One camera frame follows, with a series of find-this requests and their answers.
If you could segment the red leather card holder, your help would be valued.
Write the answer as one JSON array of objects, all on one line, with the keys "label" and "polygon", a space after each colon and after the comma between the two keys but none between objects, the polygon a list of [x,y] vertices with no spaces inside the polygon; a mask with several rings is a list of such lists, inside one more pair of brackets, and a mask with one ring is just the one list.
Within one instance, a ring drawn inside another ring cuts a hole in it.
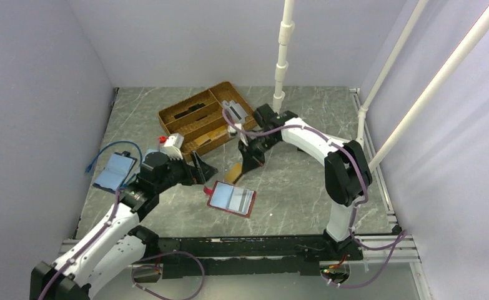
[{"label": "red leather card holder", "polygon": [[203,191],[209,197],[209,207],[243,218],[250,217],[257,195],[254,190],[221,181],[216,181],[213,188],[204,186]]}]

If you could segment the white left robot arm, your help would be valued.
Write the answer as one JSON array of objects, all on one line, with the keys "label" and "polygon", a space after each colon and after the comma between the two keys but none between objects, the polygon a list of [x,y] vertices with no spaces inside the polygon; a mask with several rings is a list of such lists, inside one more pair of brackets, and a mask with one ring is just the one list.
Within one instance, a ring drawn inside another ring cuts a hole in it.
[{"label": "white left robot arm", "polygon": [[218,172],[196,152],[190,156],[192,164],[164,152],[149,153],[97,225],[53,263],[40,262],[32,270],[30,299],[93,299],[128,265],[153,261],[159,237],[140,222],[158,205],[160,194],[178,184],[205,184]]}]

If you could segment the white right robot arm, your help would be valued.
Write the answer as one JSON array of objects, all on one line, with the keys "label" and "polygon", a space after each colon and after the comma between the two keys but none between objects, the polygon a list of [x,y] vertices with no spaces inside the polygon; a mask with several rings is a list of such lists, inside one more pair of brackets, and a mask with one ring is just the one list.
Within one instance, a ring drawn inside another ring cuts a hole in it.
[{"label": "white right robot arm", "polygon": [[324,167],[324,187],[332,200],[325,235],[324,253],[339,259],[353,241],[355,210],[367,202],[373,182],[363,147],[355,140],[341,141],[308,125],[292,111],[278,114],[268,104],[254,111],[260,131],[246,131],[229,124],[229,131],[240,136],[239,151],[245,174],[265,164],[265,153],[280,142],[297,147]]}]

